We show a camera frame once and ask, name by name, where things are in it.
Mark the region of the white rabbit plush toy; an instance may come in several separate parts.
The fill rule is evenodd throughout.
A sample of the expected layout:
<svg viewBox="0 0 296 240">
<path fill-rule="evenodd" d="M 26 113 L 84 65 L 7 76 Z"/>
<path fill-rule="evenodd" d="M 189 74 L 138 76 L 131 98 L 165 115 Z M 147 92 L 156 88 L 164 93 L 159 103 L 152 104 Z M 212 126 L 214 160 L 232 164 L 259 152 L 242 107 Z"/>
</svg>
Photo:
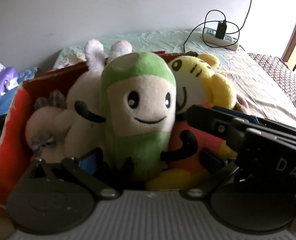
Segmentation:
<svg viewBox="0 0 296 240">
<path fill-rule="evenodd" d="M 107 150 L 103 124 L 86 120 L 75 111 L 75 102 L 84 102 L 88 110 L 99 113 L 100 79 L 105 67 L 105 60 L 113 59 L 132 52 L 132 45 L 125 40 L 117 41 L 110 48 L 108 57 L 104 55 L 102 43 L 96 39 L 85 45 L 85 59 L 88 71 L 83 73 L 72 85 L 66 97 L 67 109 L 56 118 L 56 125 L 64 139 L 64 157 L 79 158 L 92 149 L 99 147 Z"/>
</svg>

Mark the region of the pink bear plush toy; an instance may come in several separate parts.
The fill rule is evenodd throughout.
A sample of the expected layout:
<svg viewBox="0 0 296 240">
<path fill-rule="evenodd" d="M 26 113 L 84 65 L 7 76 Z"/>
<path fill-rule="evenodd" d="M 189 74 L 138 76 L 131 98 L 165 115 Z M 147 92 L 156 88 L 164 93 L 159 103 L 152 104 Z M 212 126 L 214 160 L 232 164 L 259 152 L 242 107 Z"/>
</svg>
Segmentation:
<svg viewBox="0 0 296 240">
<path fill-rule="evenodd" d="M 236 98 L 237 98 L 236 104 L 235 104 L 233 110 L 248 114 L 248 102 L 240 94 L 237 94 Z"/>
</svg>

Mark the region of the yellow tiger plush toy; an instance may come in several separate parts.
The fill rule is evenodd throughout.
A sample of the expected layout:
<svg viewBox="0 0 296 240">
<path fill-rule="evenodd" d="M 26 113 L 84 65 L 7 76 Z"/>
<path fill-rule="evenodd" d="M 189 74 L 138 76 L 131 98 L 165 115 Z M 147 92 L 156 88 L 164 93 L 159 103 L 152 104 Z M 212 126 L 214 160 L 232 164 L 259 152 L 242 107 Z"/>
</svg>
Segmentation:
<svg viewBox="0 0 296 240">
<path fill-rule="evenodd" d="M 168 162 L 167 168 L 157 178 L 147 184 L 149 190 L 183 190 L 196 182 L 202 172 L 198 154 L 208 148 L 223 157 L 234 159 L 237 154 L 226 145 L 225 140 L 190 127 L 185 120 L 185 112 L 192 105 L 207 108 L 220 106 L 233 109 L 236 104 L 236 89 L 232 82 L 215 73 L 219 60 L 212 54 L 179 56 L 168 63 L 177 83 L 176 120 L 169 140 L 169 150 L 179 150 L 183 143 L 179 135 L 184 130 L 191 131 L 198 142 L 198 150 L 182 160 Z"/>
</svg>

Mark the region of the green mushroom plush toy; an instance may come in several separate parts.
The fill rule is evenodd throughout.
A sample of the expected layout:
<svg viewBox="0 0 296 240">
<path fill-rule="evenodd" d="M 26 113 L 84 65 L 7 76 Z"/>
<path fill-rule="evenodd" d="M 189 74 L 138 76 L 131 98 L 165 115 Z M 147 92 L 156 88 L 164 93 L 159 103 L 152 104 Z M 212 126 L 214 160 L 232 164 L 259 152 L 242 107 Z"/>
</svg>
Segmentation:
<svg viewBox="0 0 296 240">
<path fill-rule="evenodd" d="M 149 181 L 162 172 L 164 163 L 188 158 L 198 142 L 186 129 L 182 145 L 169 150 L 176 117 L 176 79 L 157 54 L 140 51 L 109 62 L 100 78 L 99 113 L 84 101 L 75 102 L 83 118 L 104 124 L 113 165 L 130 178 Z"/>
</svg>

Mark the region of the small brown-eared bunny plush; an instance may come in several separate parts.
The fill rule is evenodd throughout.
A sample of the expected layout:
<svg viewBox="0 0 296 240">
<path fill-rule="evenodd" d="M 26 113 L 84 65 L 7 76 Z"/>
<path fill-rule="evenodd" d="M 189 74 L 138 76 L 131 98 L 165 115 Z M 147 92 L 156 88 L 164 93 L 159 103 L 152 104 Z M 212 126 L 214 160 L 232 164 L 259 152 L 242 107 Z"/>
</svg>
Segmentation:
<svg viewBox="0 0 296 240">
<path fill-rule="evenodd" d="M 56 118 L 66 110 L 65 96 L 58 90 L 48 98 L 37 98 L 34 112 L 26 123 L 25 139 L 34 158 L 47 163 L 59 163 L 65 158 L 64 138 Z"/>
</svg>

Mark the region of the pastel patterned bed sheet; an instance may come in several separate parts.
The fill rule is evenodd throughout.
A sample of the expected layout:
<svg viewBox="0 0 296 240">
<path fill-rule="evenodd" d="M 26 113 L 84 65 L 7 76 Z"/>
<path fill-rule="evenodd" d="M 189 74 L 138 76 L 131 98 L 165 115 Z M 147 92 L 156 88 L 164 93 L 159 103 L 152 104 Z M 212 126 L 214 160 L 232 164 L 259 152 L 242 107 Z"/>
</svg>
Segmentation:
<svg viewBox="0 0 296 240">
<path fill-rule="evenodd" d="M 251 115 L 296 127 L 296 107 L 279 85 L 246 52 L 210 48 L 200 38 L 200 31 L 189 35 L 187 30 L 164 30 L 137 34 L 100 37 L 107 53 L 119 40 L 127 40 L 134 51 L 195 51 L 211 53 L 219 59 L 217 71 L 230 78 L 248 103 Z"/>
</svg>

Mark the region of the brown patterned mattress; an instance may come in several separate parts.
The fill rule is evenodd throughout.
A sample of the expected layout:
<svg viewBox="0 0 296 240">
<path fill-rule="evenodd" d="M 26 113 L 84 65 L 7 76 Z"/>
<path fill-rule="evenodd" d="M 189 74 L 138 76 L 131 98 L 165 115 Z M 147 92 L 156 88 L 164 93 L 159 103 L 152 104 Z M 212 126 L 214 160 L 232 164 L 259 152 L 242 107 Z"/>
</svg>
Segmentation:
<svg viewBox="0 0 296 240">
<path fill-rule="evenodd" d="M 296 74 L 279 57 L 256 53 L 248 55 L 279 85 L 296 108 Z"/>
</svg>

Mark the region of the red cardboard box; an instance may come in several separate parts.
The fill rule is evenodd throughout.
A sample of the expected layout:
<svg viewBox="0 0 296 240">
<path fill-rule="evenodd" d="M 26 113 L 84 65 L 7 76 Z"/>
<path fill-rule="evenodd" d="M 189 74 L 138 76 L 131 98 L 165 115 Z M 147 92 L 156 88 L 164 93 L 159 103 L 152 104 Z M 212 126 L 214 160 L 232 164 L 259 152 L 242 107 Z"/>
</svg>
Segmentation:
<svg viewBox="0 0 296 240">
<path fill-rule="evenodd" d="M 66 92 L 83 73 L 81 68 L 61 70 L 58 75 L 32 81 L 17 92 L 0 138 L 0 207 L 5 207 L 15 185 L 30 164 L 28 155 L 32 150 L 25 139 L 25 128 L 33 114 L 32 99 L 44 95 L 41 91 L 43 88 L 47 92 L 51 88 L 62 88 Z"/>
</svg>

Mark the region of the purple tissue pack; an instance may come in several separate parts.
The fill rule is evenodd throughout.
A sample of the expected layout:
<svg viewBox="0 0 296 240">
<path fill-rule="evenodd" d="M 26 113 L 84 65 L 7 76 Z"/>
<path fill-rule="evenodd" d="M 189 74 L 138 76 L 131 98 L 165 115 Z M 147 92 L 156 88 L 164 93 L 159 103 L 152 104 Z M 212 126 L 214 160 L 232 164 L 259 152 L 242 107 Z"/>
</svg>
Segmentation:
<svg viewBox="0 0 296 240">
<path fill-rule="evenodd" d="M 19 75 L 14 67 L 6 67 L 0 72 L 0 98 L 9 90 L 18 86 Z"/>
</svg>

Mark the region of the white power strip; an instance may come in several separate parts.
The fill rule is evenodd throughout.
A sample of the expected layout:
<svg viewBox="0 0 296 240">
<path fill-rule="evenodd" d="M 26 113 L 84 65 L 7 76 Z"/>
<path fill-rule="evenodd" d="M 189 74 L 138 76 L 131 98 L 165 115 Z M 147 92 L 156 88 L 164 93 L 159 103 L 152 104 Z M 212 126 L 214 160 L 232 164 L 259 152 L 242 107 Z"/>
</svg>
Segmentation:
<svg viewBox="0 0 296 240">
<path fill-rule="evenodd" d="M 223 38 L 216 37 L 216 31 L 205 27 L 200 35 L 203 42 L 211 48 L 226 48 L 232 51 L 237 51 L 239 41 L 230 35 L 225 34 Z"/>
</svg>

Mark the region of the black charger adapter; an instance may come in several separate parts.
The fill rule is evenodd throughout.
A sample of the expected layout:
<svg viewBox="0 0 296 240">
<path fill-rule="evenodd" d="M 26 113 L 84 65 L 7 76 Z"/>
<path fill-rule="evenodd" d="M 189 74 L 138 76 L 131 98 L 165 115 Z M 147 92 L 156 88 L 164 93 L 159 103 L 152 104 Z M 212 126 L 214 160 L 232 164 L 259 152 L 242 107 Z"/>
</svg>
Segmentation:
<svg viewBox="0 0 296 240">
<path fill-rule="evenodd" d="M 223 40 L 226 34 L 227 22 L 226 20 L 219 21 L 216 29 L 215 37 Z"/>
</svg>

